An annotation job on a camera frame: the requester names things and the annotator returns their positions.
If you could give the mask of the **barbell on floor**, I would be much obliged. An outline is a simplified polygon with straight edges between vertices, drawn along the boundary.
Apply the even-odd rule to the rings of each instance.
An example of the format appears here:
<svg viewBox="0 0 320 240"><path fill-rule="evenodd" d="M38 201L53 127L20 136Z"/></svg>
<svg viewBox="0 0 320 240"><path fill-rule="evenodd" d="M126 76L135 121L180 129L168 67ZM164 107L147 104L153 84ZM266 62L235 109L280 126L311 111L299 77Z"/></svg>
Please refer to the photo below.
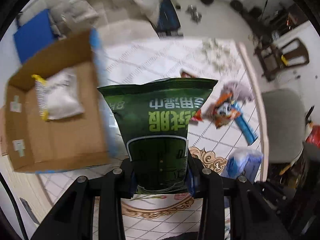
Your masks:
<svg viewBox="0 0 320 240"><path fill-rule="evenodd" d="M204 5L211 5L215 2L215 0L200 0ZM240 0L219 0L225 3L229 3L230 7L237 11L238 13L242 13L244 10L244 5Z"/></svg>

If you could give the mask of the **open cardboard box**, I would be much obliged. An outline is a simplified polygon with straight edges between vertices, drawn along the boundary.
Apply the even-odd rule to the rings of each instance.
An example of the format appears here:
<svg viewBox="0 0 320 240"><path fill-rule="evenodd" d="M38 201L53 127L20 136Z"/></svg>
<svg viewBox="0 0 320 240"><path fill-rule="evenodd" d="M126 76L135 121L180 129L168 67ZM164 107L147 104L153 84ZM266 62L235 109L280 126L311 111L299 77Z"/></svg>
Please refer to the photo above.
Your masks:
<svg viewBox="0 0 320 240"><path fill-rule="evenodd" d="M16 172L44 173L110 160L107 104L98 91L104 48L88 29L37 52L8 81L5 135Z"/></svg>

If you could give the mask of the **yellow silver scrub sponge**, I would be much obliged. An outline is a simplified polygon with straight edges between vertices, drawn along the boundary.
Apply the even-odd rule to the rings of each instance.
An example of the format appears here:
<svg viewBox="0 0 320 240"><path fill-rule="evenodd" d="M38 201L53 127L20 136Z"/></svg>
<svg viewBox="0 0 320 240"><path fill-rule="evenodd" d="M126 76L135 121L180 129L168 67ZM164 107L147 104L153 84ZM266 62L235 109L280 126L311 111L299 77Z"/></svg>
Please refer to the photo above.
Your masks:
<svg viewBox="0 0 320 240"><path fill-rule="evenodd" d="M31 76L35 80L35 91L39 113L43 121L48 120L47 81L37 74Z"/></svg>

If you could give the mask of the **blue long tube packet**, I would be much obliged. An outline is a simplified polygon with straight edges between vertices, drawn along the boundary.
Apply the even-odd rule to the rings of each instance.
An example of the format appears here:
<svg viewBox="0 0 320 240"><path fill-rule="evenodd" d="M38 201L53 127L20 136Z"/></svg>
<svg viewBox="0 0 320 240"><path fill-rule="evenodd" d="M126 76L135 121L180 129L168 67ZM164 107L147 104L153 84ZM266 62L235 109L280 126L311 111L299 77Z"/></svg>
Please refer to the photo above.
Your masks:
<svg viewBox="0 0 320 240"><path fill-rule="evenodd" d="M238 102L233 100L231 106L239 113L239 115L234 119L237 126L243 133L248 146L252 145L257 140L258 136L256 135L255 131L253 131L249 123L244 119L243 113L238 105Z"/></svg>

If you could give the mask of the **black weight bench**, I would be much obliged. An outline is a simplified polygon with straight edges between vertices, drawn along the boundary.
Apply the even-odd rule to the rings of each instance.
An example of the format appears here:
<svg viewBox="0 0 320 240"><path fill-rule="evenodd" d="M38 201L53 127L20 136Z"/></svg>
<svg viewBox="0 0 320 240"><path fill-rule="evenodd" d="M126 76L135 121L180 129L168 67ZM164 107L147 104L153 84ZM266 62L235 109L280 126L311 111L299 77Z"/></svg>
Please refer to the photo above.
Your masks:
<svg viewBox="0 0 320 240"><path fill-rule="evenodd" d="M162 0L155 32L159 37L178 36L180 28L180 21L171 0Z"/></svg>

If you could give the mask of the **dark wooden chair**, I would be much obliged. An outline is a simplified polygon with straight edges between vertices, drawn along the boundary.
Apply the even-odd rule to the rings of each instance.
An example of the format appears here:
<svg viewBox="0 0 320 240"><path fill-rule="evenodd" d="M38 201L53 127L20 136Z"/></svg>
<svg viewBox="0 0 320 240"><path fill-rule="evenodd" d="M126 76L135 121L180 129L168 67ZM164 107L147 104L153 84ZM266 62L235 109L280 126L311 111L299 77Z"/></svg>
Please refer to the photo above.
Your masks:
<svg viewBox="0 0 320 240"><path fill-rule="evenodd" d="M274 81L277 75L285 70L309 64L309 52L305 44L294 38L282 47L270 43L256 47L254 51L263 69L262 77L268 82Z"/></svg>

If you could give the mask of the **grey plush toy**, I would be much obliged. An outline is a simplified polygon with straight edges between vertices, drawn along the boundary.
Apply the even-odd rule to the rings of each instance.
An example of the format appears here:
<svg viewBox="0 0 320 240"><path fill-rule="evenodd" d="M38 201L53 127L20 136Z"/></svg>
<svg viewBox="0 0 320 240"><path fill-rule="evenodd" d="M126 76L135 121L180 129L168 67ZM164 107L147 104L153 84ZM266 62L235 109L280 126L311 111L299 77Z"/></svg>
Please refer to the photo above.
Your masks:
<svg viewBox="0 0 320 240"><path fill-rule="evenodd" d="M223 85L220 95L230 93L232 94L232 99L236 101L252 102L254 100L254 95L250 88L239 81L229 81Z"/></svg>

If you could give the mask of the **blue phone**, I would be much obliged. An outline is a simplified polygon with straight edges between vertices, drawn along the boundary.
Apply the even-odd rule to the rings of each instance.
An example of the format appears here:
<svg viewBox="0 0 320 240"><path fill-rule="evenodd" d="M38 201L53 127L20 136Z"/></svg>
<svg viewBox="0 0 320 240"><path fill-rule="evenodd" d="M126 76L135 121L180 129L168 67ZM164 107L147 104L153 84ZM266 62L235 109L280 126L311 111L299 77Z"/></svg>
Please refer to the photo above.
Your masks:
<svg viewBox="0 0 320 240"><path fill-rule="evenodd" d="M20 201L21 201L22 205L24 206L27 214L28 214L29 217L31 218L31 220L32 220L35 224L40 225L40 222L38 221L38 219L37 219L36 216L34 215L34 213L33 213L32 209L31 209L29 203L28 203L25 199L23 199L23 198L21 198L21 197L20 197Z"/></svg>

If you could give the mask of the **blue folded mat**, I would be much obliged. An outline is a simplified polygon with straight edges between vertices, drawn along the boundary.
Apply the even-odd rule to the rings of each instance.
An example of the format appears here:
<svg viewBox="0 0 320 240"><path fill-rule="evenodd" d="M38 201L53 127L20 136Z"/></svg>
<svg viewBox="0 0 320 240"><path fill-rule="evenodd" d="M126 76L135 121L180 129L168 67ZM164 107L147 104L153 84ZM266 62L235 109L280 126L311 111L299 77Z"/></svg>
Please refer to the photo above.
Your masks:
<svg viewBox="0 0 320 240"><path fill-rule="evenodd" d="M49 10L45 9L19 27L18 31L14 33L15 46L21 64L24 64L38 51L46 48L55 40L49 19Z"/></svg>

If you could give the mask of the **orange snack packet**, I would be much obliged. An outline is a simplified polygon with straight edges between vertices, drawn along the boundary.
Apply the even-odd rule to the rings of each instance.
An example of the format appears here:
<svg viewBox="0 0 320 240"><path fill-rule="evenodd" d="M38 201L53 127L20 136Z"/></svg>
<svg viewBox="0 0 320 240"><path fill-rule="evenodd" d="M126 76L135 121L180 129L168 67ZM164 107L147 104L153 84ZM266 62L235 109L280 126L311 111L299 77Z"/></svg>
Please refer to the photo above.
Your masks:
<svg viewBox="0 0 320 240"><path fill-rule="evenodd" d="M211 104L201 114L201 117L213 122L216 128L226 126L241 115L240 111L234 106L235 103L233 93L223 93L215 103Z"/></svg>

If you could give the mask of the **striped beige mat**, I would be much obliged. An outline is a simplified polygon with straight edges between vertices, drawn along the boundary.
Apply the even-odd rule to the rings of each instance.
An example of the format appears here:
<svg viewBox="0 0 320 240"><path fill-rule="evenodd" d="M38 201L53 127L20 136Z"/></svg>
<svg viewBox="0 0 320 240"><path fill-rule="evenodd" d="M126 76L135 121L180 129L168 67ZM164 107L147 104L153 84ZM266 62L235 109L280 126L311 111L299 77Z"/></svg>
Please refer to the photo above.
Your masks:
<svg viewBox="0 0 320 240"><path fill-rule="evenodd" d="M35 218L41 223L53 204L39 176L15 172L8 155L1 156L1 173L14 195L27 201Z"/></svg>

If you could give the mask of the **chrome dumbbell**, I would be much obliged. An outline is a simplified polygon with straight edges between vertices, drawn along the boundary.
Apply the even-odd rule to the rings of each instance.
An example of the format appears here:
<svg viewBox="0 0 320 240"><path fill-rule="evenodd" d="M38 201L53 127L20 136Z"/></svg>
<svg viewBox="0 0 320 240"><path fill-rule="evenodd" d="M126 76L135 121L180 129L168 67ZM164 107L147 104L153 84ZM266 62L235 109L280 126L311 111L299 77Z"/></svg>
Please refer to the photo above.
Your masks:
<svg viewBox="0 0 320 240"><path fill-rule="evenodd" d="M191 20L195 23L200 23L202 19L202 14L198 11L194 11L191 13Z"/></svg>
<svg viewBox="0 0 320 240"><path fill-rule="evenodd" d="M185 12L192 15L197 12L197 7L195 5L189 5Z"/></svg>

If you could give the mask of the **green wet wipes pack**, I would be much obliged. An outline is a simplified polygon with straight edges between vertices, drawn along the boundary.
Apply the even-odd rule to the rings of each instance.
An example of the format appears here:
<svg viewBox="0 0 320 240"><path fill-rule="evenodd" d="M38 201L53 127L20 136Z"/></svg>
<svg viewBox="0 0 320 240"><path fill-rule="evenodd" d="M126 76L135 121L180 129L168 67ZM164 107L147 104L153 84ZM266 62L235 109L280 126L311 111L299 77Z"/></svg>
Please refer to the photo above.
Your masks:
<svg viewBox="0 0 320 240"><path fill-rule="evenodd" d="M99 87L117 122L132 165L132 193L184 188L188 126L217 80L168 78L142 85Z"/></svg>

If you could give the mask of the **white towel pack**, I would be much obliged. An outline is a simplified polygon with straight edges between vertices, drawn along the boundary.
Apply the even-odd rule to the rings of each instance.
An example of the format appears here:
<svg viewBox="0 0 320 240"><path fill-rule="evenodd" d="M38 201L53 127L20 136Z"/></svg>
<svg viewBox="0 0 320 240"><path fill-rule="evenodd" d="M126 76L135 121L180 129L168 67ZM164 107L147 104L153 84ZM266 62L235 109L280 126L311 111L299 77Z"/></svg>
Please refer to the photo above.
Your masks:
<svg viewBox="0 0 320 240"><path fill-rule="evenodd" d="M79 100L75 68L65 68L46 81L48 120L60 120L84 113Z"/></svg>

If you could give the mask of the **grey upholstered chair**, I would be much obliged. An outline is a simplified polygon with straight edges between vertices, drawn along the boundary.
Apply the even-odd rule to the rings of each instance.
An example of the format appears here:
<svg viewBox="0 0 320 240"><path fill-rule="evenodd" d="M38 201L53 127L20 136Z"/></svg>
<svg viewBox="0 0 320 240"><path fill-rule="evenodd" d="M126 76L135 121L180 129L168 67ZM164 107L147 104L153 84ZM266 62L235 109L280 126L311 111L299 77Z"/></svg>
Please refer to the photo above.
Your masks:
<svg viewBox="0 0 320 240"><path fill-rule="evenodd" d="M271 164L290 163L303 149L305 108L298 94L288 88L262 94Z"/></svg>

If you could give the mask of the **white puffer jacket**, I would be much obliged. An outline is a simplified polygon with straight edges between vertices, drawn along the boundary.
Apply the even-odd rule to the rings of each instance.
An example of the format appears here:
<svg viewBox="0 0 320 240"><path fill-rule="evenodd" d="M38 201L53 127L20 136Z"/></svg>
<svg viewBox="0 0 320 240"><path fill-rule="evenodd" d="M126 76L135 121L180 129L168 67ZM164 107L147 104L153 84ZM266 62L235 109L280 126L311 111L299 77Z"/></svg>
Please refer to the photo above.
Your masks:
<svg viewBox="0 0 320 240"><path fill-rule="evenodd" d="M127 19L158 25L163 0L65 0L61 17L69 28L81 24L104 25Z"/></svg>

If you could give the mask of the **light blue tissue pack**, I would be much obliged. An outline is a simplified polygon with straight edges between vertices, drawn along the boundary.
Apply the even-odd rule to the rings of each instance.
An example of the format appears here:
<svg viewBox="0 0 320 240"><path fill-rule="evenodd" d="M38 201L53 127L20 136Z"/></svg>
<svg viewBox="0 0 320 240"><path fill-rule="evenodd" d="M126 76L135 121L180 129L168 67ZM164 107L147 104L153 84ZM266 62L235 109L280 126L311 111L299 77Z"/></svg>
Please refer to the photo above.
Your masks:
<svg viewBox="0 0 320 240"><path fill-rule="evenodd" d="M263 157L264 155L258 150L236 149L229 155L221 176L231 179L245 176L251 183L254 183Z"/></svg>

